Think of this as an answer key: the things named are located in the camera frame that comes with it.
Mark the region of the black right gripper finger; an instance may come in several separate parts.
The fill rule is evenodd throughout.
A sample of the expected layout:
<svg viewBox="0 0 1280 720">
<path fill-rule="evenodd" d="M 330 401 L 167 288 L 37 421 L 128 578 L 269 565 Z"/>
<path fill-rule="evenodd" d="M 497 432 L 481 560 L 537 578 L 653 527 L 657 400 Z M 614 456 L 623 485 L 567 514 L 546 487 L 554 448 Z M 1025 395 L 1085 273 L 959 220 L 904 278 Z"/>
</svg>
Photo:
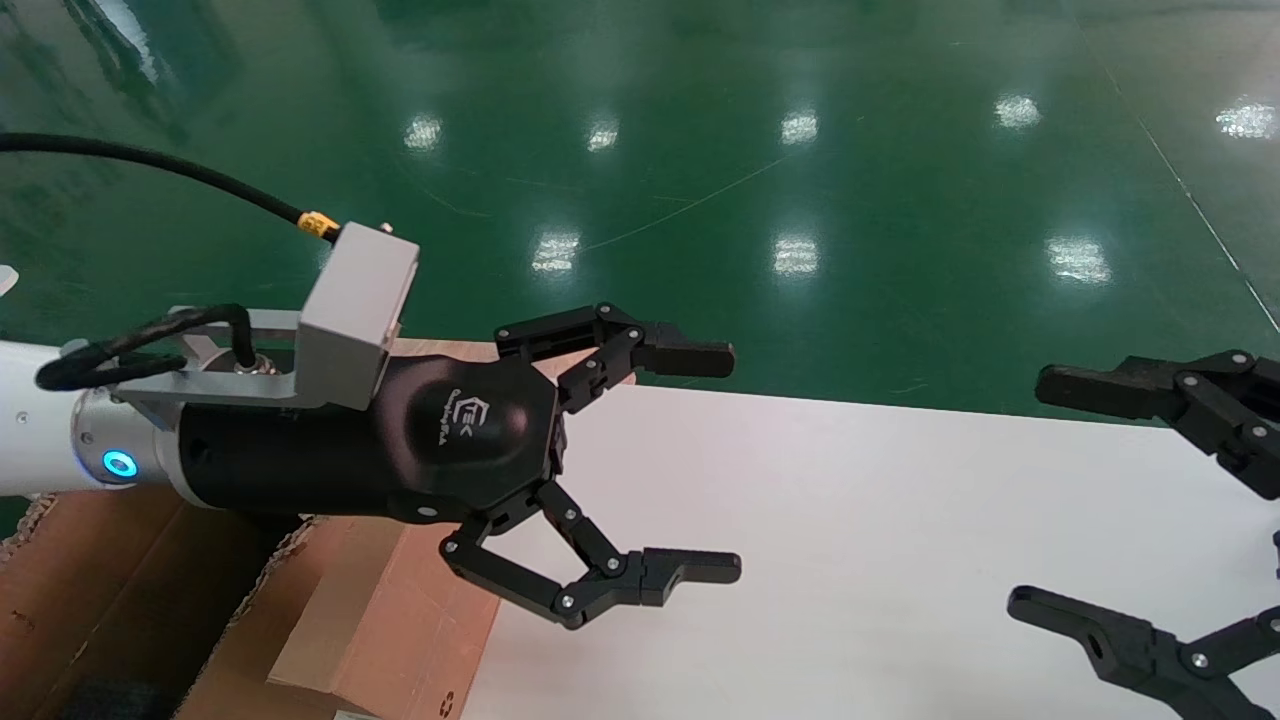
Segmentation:
<svg viewBox="0 0 1280 720">
<path fill-rule="evenodd" d="M 1277 655 L 1277 607 L 1190 642 L 1144 619 L 1033 585 L 1010 592 L 1007 614 L 1075 641 L 1101 682 L 1153 700 L 1180 719 L 1274 717 L 1233 674 Z"/>
<path fill-rule="evenodd" d="M 1229 350 L 1175 363 L 1129 356 L 1111 370 L 1051 364 L 1042 404 L 1130 420 L 1158 420 L 1261 498 L 1279 497 L 1279 363 Z"/>
</svg>

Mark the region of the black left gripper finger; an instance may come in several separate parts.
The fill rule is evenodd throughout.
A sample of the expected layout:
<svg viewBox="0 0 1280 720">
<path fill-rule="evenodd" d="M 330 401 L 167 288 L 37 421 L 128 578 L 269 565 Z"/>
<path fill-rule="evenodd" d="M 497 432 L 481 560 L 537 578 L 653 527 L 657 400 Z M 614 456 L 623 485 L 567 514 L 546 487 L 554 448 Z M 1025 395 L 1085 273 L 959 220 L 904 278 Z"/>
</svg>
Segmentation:
<svg viewBox="0 0 1280 720">
<path fill-rule="evenodd" d="M 541 363 L 581 354 L 556 377 L 559 409 L 576 414 L 636 370 L 726 378 L 736 364 L 728 342 L 690 340 L 676 324 L 640 322 L 613 304 L 576 307 L 495 329 L 500 357 Z"/>
<path fill-rule="evenodd" d="M 557 483 L 532 495 L 559 537 L 584 562 L 586 571 L 561 585 L 489 550 L 483 542 L 494 523 L 466 520 L 440 543 L 445 565 L 461 579 L 498 598 L 568 630 L 577 630 L 616 606 L 662 607 L 682 582 L 732 584 L 742 561 L 731 552 L 644 548 L 618 551 Z"/>
</svg>

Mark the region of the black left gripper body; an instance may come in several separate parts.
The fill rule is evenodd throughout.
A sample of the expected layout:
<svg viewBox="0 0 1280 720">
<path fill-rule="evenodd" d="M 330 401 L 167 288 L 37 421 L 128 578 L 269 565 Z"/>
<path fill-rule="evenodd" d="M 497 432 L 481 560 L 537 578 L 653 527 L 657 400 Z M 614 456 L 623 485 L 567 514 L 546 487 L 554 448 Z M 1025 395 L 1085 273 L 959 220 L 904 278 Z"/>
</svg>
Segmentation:
<svg viewBox="0 0 1280 720">
<path fill-rule="evenodd" d="M 516 521 L 552 469 L 558 391 L 518 357 L 394 357 L 364 410 L 188 404 L 196 502 L 243 512 Z"/>
</svg>

